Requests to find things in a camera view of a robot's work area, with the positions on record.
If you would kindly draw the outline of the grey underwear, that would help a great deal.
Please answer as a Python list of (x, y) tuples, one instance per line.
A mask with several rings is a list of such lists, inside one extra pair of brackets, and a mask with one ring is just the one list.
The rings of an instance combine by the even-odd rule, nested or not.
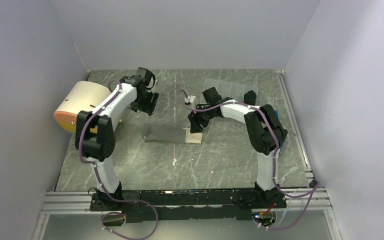
[(147, 123), (142, 138), (145, 142), (164, 142), (173, 144), (201, 144), (201, 132), (191, 133), (190, 127)]

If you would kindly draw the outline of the black striped underwear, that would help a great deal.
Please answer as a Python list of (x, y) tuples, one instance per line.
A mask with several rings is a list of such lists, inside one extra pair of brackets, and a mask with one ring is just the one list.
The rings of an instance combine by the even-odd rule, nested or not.
[(257, 103), (257, 94), (253, 90), (249, 90), (243, 95), (243, 102), (247, 105), (255, 106)]

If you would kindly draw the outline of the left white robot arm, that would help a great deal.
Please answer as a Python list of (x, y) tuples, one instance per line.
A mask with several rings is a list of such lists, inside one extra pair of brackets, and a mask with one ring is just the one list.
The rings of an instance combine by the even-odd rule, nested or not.
[(122, 184), (112, 161), (116, 146), (114, 124), (125, 109), (152, 116), (159, 94), (152, 92), (156, 86), (155, 75), (140, 67), (132, 76), (116, 82), (115, 89), (93, 110), (81, 110), (76, 116), (75, 147), (82, 163), (91, 165), (97, 180), (97, 195), (110, 210), (122, 206)]

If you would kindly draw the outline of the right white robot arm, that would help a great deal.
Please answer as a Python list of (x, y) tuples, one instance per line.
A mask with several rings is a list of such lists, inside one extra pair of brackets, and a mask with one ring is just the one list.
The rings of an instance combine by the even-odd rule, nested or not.
[(204, 104), (194, 104), (195, 96), (188, 95), (185, 90), (179, 91), (181, 104), (190, 110), (187, 116), (190, 122), (190, 132), (201, 133), (211, 119), (228, 118), (245, 124), (248, 139), (257, 152), (257, 178), (255, 184), (259, 191), (255, 193), (255, 202), (262, 208), (268, 207), (274, 201), (271, 191), (278, 186), (277, 158), (278, 151), (283, 145), (288, 131), (282, 126), (274, 108), (270, 104), (256, 106), (238, 101), (231, 97), (221, 97), (215, 87), (205, 90)]

